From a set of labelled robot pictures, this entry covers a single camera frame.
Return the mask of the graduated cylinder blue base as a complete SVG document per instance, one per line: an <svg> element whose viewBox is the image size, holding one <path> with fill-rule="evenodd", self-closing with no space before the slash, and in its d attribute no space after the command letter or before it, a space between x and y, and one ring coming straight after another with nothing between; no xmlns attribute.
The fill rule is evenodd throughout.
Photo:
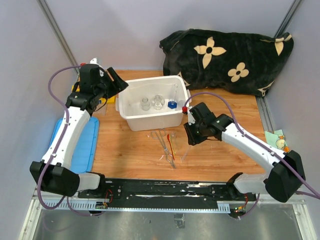
<svg viewBox="0 0 320 240"><path fill-rule="evenodd" d="M176 109L178 106L178 103L177 103L178 88L179 88L179 85L177 83L172 85L171 92L168 99L168 104L167 104L167 106L170 109Z"/></svg>

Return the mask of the small glass beaker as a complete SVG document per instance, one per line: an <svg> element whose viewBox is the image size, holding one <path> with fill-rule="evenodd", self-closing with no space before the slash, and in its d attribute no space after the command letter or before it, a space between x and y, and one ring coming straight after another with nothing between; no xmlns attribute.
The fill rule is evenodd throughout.
<svg viewBox="0 0 320 240"><path fill-rule="evenodd" d="M141 100L141 109L143 111L148 111L150 108L151 108L151 103L150 103L149 99L147 97L144 97Z"/></svg>

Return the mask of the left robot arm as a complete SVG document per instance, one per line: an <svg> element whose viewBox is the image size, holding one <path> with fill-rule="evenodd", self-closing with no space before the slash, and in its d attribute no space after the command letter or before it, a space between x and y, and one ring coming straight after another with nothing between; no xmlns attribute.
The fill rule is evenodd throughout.
<svg viewBox="0 0 320 240"><path fill-rule="evenodd" d="M96 198L107 193L104 175L95 172L74 173L71 163L83 129L99 105L101 98L109 99L128 87L116 71L103 69L97 63L79 66L80 80L75 83L66 102L62 123L41 161L33 161L30 173L37 183L37 192L49 192L72 197L89 190Z"/></svg>

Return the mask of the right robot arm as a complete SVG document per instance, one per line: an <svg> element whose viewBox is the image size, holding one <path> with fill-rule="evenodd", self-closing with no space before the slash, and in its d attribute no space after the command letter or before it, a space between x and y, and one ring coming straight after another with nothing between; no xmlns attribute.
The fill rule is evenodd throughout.
<svg viewBox="0 0 320 240"><path fill-rule="evenodd" d="M226 193L232 200L244 194L269 194L286 203L302 186L305 172L301 156L294 150L284 152L246 132L226 114L215 116L203 102L193 107L182 107L188 116L184 124L188 144L198 145L210 137L230 144L259 164L262 174L236 173L227 182Z"/></svg>

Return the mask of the glass petri dish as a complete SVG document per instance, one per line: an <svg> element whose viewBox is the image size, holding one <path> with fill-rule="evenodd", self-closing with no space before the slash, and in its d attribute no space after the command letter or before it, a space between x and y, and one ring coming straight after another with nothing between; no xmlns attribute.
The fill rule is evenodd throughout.
<svg viewBox="0 0 320 240"><path fill-rule="evenodd" d="M165 99L162 95L155 95L152 101L152 106L155 110L161 110L165 105Z"/></svg>

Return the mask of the white plastic bin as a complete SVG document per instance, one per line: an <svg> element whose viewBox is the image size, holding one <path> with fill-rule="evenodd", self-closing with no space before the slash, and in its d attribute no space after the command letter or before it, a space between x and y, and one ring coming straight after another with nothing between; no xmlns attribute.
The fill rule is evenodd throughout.
<svg viewBox="0 0 320 240"><path fill-rule="evenodd" d="M178 75L128 80L118 94L115 109L132 131L178 127L183 120L182 107L191 96Z"/></svg>

